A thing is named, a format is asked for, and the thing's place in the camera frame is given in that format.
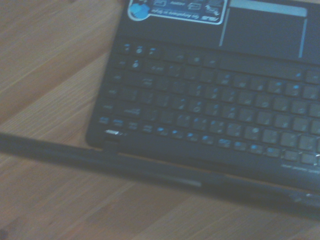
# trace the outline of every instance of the wooden surface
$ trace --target wooden surface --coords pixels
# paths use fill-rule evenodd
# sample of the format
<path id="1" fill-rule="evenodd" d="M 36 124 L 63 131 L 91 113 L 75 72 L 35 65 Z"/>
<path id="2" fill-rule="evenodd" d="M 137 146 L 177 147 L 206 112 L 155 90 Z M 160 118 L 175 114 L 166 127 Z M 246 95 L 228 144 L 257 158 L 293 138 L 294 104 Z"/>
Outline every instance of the wooden surface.
<path id="1" fill-rule="evenodd" d="M 117 0 L 0 0 L 0 131 L 85 146 L 121 9 Z M 320 223 L 0 155 L 5 239 L 319 240 Z"/>

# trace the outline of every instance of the touchpad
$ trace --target touchpad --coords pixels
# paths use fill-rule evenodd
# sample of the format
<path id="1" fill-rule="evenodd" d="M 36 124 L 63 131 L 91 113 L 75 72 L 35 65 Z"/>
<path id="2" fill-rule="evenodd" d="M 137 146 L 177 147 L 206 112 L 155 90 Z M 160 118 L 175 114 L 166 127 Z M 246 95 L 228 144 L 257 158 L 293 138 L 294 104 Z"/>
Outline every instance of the touchpad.
<path id="1" fill-rule="evenodd" d="M 257 0 L 231 0 L 220 47 L 226 50 L 298 59 L 303 56 L 307 9 Z"/>

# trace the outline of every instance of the sticker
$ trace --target sticker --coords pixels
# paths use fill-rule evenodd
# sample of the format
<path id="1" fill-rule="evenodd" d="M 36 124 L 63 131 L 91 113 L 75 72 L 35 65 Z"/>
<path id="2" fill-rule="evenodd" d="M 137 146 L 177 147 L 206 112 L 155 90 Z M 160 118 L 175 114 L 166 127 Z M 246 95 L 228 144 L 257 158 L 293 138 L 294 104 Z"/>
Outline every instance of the sticker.
<path id="1" fill-rule="evenodd" d="M 128 16 L 142 21 L 150 16 L 219 25 L 228 0 L 130 0 Z"/>

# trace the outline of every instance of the black keyboard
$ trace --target black keyboard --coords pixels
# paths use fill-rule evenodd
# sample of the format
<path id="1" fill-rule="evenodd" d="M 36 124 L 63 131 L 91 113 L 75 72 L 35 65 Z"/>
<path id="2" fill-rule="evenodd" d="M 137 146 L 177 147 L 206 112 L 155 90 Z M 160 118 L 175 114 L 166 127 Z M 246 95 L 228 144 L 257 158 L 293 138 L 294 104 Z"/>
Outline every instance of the black keyboard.
<path id="1" fill-rule="evenodd" d="M 95 124 L 320 166 L 320 71 L 273 59 L 122 40 Z"/>

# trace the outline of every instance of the wooden table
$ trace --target wooden table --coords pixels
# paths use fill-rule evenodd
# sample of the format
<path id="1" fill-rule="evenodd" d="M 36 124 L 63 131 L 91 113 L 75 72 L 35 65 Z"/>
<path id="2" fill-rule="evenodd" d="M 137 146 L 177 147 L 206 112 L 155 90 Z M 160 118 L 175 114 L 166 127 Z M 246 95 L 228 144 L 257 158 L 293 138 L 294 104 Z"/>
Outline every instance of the wooden table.
<path id="1" fill-rule="evenodd" d="M 122 7 L 0 1 L 0 131 L 86 146 Z M 0 240 L 319 238 L 312 220 L 0 155 Z"/>

